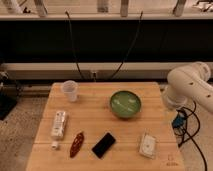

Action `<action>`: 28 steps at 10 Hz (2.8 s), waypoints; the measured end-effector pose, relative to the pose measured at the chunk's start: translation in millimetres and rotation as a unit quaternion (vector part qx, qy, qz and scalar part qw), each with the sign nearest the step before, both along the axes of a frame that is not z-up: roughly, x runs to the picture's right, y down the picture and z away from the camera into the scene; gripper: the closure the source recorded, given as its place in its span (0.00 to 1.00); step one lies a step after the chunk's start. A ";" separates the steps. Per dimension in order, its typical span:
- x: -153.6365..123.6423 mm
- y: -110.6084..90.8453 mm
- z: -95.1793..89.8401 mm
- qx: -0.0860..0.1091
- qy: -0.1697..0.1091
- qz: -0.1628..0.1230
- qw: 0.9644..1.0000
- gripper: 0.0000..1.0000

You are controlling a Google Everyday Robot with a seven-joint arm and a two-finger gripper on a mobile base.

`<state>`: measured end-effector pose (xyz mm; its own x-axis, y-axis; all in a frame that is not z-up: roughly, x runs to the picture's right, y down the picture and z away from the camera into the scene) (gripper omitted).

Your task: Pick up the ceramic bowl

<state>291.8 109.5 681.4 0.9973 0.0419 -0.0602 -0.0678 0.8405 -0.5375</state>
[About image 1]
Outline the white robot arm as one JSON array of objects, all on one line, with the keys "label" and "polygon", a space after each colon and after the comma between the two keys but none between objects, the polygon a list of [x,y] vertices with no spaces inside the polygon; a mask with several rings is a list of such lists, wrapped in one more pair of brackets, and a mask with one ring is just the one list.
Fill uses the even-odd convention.
[{"label": "white robot arm", "polygon": [[183,107],[192,99],[213,114],[213,86],[210,67],[204,62],[194,62],[171,70],[168,85],[162,93],[163,103],[169,110]]}]

